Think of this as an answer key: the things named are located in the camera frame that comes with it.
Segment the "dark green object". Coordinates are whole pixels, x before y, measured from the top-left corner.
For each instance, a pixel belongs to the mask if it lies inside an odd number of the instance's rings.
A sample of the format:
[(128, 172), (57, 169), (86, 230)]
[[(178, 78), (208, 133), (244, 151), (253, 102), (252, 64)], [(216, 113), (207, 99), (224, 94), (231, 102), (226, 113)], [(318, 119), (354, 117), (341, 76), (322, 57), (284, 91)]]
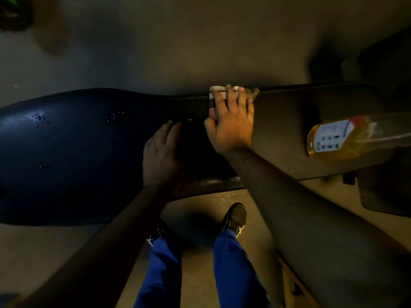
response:
[(33, 22), (32, 0), (0, 0), (0, 30), (23, 31)]

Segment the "yellow liquid spray bottle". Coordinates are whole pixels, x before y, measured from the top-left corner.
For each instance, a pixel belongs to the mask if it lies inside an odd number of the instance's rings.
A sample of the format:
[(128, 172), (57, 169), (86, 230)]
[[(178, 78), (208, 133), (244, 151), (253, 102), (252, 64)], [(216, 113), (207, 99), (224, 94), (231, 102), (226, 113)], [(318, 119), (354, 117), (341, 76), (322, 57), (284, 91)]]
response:
[(315, 125), (306, 151), (318, 160), (342, 161), (372, 150), (411, 146), (411, 112), (357, 115)]

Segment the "person's left hand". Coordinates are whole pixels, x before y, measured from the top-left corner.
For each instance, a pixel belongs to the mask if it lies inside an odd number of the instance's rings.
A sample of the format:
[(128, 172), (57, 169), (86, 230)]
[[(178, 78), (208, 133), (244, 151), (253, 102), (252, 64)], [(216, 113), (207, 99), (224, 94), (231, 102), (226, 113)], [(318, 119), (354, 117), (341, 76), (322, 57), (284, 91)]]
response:
[(176, 193), (182, 186), (180, 141), (176, 148), (165, 146), (175, 123), (169, 120), (147, 141), (143, 150), (143, 190)]

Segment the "person's right hand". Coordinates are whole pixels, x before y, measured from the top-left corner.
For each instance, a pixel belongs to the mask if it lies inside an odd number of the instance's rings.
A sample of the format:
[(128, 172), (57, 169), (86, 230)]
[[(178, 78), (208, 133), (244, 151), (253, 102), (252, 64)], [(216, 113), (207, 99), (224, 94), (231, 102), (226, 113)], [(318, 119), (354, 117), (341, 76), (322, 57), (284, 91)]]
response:
[(247, 95), (243, 87), (236, 90), (238, 112), (230, 113), (218, 91), (214, 90), (217, 109), (217, 137), (208, 138), (217, 153), (230, 158), (235, 150), (249, 150), (252, 142), (254, 118), (247, 118)]

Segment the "person's black shoe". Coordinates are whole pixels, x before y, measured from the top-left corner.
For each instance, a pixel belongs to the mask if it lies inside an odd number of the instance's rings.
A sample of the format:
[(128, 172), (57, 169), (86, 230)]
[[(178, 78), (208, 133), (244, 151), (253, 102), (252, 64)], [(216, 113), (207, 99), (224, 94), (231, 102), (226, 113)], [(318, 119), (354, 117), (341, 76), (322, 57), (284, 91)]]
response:
[(247, 221), (247, 210), (239, 202), (234, 203), (229, 208), (223, 220), (223, 231), (229, 230), (235, 234), (235, 239), (241, 235)]
[(149, 236), (147, 237), (148, 245), (153, 248), (154, 242), (159, 238), (165, 238), (174, 240), (177, 238), (173, 230), (167, 225), (167, 223), (161, 218), (157, 218), (155, 226)]

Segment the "person's blue trousers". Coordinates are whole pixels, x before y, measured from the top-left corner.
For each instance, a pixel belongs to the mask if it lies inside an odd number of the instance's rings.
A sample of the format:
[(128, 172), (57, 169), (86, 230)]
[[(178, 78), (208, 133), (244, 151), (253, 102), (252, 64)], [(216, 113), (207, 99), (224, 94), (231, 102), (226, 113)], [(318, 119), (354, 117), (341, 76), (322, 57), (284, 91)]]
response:
[(149, 265), (133, 308), (272, 308), (232, 230), (213, 248), (183, 251), (171, 235), (150, 238)]

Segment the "black motorcycle seat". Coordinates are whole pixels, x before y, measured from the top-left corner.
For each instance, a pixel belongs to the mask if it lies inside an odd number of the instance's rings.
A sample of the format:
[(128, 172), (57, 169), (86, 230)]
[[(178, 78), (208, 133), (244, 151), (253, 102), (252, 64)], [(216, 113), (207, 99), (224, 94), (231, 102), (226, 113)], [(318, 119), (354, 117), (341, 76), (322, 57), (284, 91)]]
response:
[[(82, 89), (0, 108), (0, 223), (76, 226), (108, 223), (142, 188), (142, 154), (165, 122), (182, 124), (188, 182), (173, 196), (244, 189), (212, 148), (203, 121), (209, 96), (160, 96)], [(388, 161), (394, 149), (333, 162), (310, 158), (306, 138), (320, 123), (384, 111), (364, 84), (300, 84), (261, 89), (252, 148), (298, 181)]]

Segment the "white cleaning cloth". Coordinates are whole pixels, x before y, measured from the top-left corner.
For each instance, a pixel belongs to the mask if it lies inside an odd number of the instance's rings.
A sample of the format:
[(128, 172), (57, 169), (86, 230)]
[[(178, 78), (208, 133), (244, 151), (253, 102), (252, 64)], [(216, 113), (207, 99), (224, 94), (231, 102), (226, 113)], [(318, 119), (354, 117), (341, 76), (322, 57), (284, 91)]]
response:
[[(224, 86), (212, 86), (209, 89), (209, 100), (208, 100), (208, 116), (214, 118), (216, 121), (218, 119), (217, 109), (215, 104), (215, 98), (213, 91), (216, 90), (219, 92), (221, 98), (224, 100), (225, 104), (227, 104), (227, 91), (226, 87)], [(259, 94), (260, 90), (258, 88), (244, 88), (244, 91), (247, 95), (247, 98), (255, 99)]]

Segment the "wooden frame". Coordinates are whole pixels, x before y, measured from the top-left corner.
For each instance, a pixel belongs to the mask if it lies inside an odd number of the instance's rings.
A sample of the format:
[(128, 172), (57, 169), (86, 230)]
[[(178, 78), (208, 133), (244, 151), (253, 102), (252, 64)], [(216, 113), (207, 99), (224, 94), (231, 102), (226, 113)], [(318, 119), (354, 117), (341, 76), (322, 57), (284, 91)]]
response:
[(316, 299), (291, 269), (283, 255), (278, 252), (277, 259), (281, 265), (284, 288), (282, 308), (320, 308)]

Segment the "person's left forearm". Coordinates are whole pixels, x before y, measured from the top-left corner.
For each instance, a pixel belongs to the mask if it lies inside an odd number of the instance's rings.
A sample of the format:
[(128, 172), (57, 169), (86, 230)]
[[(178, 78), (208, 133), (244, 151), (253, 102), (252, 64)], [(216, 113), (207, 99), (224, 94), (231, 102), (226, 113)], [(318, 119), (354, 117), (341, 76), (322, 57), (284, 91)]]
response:
[(167, 187), (145, 186), (109, 225), (15, 308), (114, 308), (171, 193)]

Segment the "person's right forearm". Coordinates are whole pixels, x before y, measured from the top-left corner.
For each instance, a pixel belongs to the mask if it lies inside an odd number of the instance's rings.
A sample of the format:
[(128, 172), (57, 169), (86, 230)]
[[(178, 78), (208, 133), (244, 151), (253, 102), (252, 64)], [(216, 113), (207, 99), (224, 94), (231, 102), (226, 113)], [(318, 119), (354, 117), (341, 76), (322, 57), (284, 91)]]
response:
[(322, 308), (411, 308), (411, 252), (254, 151), (221, 151), (275, 243)]

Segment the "person's black left shoe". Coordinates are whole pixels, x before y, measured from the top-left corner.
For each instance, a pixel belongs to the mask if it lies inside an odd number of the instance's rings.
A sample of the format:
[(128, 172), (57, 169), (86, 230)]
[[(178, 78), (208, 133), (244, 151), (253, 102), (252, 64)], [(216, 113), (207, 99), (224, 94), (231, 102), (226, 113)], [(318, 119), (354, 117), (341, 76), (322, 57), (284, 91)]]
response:
[(174, 240), (177, 238), (173, 230), (167, 225), (167, 223), (161, 218), (157, 218), (155, 226), (149, 236), (147, 237), (148, 245), (153, 248), (154, 242), (159, 238), (165, 238)]

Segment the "person's black right shoe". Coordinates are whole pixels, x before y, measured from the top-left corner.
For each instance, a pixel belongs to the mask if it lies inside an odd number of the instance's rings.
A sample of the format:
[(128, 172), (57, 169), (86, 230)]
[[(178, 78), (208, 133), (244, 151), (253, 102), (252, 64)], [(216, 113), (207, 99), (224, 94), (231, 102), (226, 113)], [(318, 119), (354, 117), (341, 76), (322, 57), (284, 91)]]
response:
[(229, 208), (223, 220), (223, 231), (229, 230), (235, 234), (235, 239), (241, 235), (247, 221), (247, 210), (239, 202), (234, 203)]

